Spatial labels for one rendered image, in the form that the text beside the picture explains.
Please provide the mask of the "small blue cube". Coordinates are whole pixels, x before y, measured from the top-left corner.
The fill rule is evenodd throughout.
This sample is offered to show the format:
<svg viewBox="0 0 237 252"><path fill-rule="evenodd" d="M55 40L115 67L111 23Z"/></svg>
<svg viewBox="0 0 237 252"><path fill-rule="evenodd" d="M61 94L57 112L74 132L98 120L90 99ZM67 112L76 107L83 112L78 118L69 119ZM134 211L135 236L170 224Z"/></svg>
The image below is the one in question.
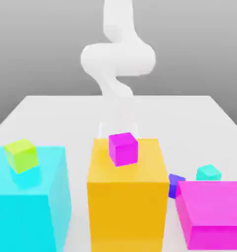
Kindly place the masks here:
<svg viewBox="0 0 237 252"><path fill-rule="evenodd" d="M175 174L169 174L169 197L175 199L176 198L176 189L177 189L177 183L179 181L185 181L186 179L184 177L175 175Z"/></svg>

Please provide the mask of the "large orange box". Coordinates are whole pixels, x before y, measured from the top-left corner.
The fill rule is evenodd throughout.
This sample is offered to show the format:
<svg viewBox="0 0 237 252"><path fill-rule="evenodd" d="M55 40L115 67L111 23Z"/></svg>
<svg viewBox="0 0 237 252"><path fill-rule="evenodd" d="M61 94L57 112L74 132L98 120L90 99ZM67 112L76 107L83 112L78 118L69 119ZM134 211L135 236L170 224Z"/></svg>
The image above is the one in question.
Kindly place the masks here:
<svg viewBox="0 0 237 252"><path fill-rule="evenodd" d="M93 142L87 178L91 252L162 252L169 179L157 139L138 140L135 164L116 167Z"/></svg>

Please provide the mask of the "large magenta box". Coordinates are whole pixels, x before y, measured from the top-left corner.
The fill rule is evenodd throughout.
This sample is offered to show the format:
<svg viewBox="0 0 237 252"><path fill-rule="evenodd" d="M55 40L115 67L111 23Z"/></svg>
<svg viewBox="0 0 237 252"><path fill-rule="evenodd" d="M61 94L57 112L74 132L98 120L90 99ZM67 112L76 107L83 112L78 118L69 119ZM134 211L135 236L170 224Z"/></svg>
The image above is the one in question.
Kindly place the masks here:
<svg viewBox="0 0 237 252"><path fill-rule="evenodd" d="M189 250L237 250L237 181L178 182L175 205Z"/></svg>

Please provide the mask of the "large cyan box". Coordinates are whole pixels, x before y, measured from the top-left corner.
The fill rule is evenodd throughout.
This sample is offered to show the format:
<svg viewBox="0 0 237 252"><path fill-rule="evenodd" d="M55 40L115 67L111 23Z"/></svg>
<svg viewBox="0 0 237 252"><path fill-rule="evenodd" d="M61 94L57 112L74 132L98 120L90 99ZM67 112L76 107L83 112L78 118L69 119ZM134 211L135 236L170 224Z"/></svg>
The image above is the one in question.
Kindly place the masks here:
<svg viewBox="0 0 237 252"><path fill-rule="evenodd" d="M63 252L71 217L66 151L38 146L38 166L16 174L0 147L0 252Z"/></svg>

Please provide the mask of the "small magenta cube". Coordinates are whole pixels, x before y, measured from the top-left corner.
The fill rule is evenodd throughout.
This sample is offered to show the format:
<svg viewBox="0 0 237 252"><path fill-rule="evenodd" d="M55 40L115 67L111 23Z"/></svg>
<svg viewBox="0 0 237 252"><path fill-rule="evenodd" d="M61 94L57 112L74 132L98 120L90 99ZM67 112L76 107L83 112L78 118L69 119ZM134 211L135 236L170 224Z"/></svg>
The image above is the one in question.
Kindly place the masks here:
<svg viewBox="0 0 237 252"><path fill-rule="evenodd" d="M116 167L138 162L138 141L130 132L110 135L108 153Z"/></svg>

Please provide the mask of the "small turquoise cube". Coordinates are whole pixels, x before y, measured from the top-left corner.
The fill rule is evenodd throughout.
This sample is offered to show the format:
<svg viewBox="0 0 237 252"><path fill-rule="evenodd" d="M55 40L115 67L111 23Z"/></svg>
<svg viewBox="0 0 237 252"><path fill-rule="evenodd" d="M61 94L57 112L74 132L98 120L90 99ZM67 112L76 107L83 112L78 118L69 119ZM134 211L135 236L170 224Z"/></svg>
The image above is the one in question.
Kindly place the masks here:
<svg viewBox="0 0 237 252"><path fill-rule="evenodd" d="M201 166L197 169L197 181L220 181L222 173L212 164Z"/></svg>

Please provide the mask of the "small lime green cube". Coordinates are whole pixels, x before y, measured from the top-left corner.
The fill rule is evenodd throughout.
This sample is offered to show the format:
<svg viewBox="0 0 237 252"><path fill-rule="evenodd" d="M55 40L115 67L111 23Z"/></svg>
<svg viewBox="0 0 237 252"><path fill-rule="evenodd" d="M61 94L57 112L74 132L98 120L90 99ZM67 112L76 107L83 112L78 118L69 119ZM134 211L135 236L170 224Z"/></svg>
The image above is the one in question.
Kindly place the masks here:
<svg viewBox="0 0 237 252"><path fill-rule="evenodd" d="M26 138L4 145L6 158L16 174L38 166L35 145Z"/></svg>

